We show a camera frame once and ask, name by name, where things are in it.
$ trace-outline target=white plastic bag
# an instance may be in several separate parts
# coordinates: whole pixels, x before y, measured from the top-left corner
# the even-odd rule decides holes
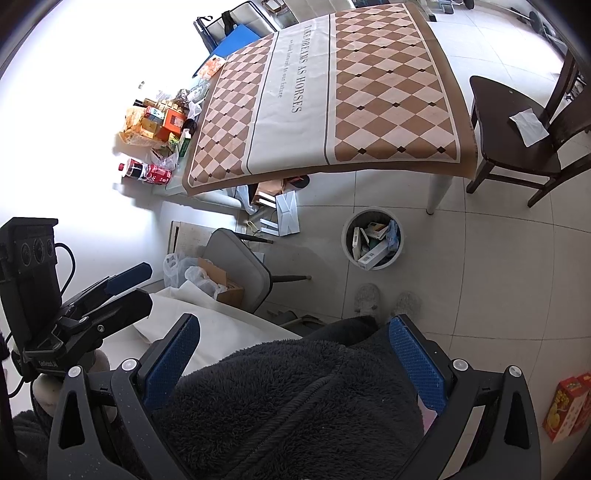
[[[146,155],[146,161],[159,167],[166,168],[166,170],[174,171],[178,165],[178,149],[175,148],[171,155],[164,158],[156,155],[154,149],[150,148]]]
[[[185,278],[214,300],[217,300],[218,294],[227,290],[225,285],[215,283],[209,278],[201,267],[189,267],[185,272]]]
[[[164,257],[164,286],[179,288],[185,283],[185,272],[189,267],[197,266],[197,258],[185,257],[182,253],[169,254]]]

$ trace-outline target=black cable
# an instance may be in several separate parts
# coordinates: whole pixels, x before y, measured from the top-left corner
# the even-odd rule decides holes
[[[8,398],[15,397],[16,394],[21,391],[22,385],[24,383],[25,383],[25,379],[24,378],[21,378],[21,381],[19,382],[19,384],[18,384],[17,388],[14,390],[14,392],[8,394]]]
[[[68,252],[70,254],[70,258],[72,259],[72,272],[70,273],[70,276],[66,280],[66,283],[64,284],[64,286],[60,292],[63,295],[64,292],[66,291],[66,288],[68,288],[68,285],[72,281],[72,278],[74,278],[74,272],[76,272],[76,260],[74,260],[74,254],[72,253],[72,250],[70,250],[70,247],[68,247],[67,245],[62,244],[62,243],[57,243],[57,244],[55,244],[55,247],[56,248],[62,247],[64,250],[66,250],[66,252]]]
[[[31,405],[33,406],[33,413],[35,414],[35,418],[37,419],[37,423],[41,427],[41,430],[43,430],[43,433],[45,434],[45,436],[47,438],[49,438],[49,432],[45,428],[45,424],[41,421],[41,417],[39,416],[39,412],[37,411],[37,405],[36,405],[37,400],[35,400],[35,397],[33,395],[33,382],[31,382],[31,388],[29,389],[29,393],[31,396]]]

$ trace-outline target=chair seat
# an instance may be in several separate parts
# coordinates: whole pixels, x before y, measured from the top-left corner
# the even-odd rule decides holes
[[[509,117],[531,108],[542,123],[544,107],[514,88],[483,77],[470,77],[480,147],[494,165],[533,175],[553,177],[560,173],[560,160],[551,136],[526,147],[517,125]]]

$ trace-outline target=dark wooden chair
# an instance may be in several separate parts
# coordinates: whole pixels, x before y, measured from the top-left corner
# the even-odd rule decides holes
[[[471,181],[467,193],[474,193],[485,179],[514,183],[538,191],[527,202],[534,206],[542,197],[558,185],[591,168],[591,154],[585,155],[562,168],[557,151],[567,140],[591,126],[591,89],[584,88],[552,120],[564,94],[577,76],[573,56],[567,53],[564,66],[550,100],[542,107],[527,95],[512,87],[483,77],[473,76],[470,85],[474,92],[472,125],[480,126],[480,151],[483,161],[478,165],[476,178]],[[526,147],[519,130],[509,117],[531,108],[544,125],[549,136]],[[549,177],[544,184],[534,181],[491,173],[494,167]]]

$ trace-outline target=blue pad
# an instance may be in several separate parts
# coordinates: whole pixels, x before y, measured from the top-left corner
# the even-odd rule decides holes
[[[230,33],[212,52],[212,55],[217,55],[223,59],[227,58],[235,51],[242,47],[250,45],[252,42],[259,40],[260,37],[254,33],[246,25],[237,25],[232,33]]]
[[[164,406],[199,343],[199,320],[195,315],[185,314],[183,317],[187,317],[184,325],[166,345],[145,377],[142,402],[148,411]],[[166,342],[167,338],[168,335],[161,342]]]
[[[447,403],[443,376],[398,317],[390,321],[390,345],[427,408],[441,415]]]

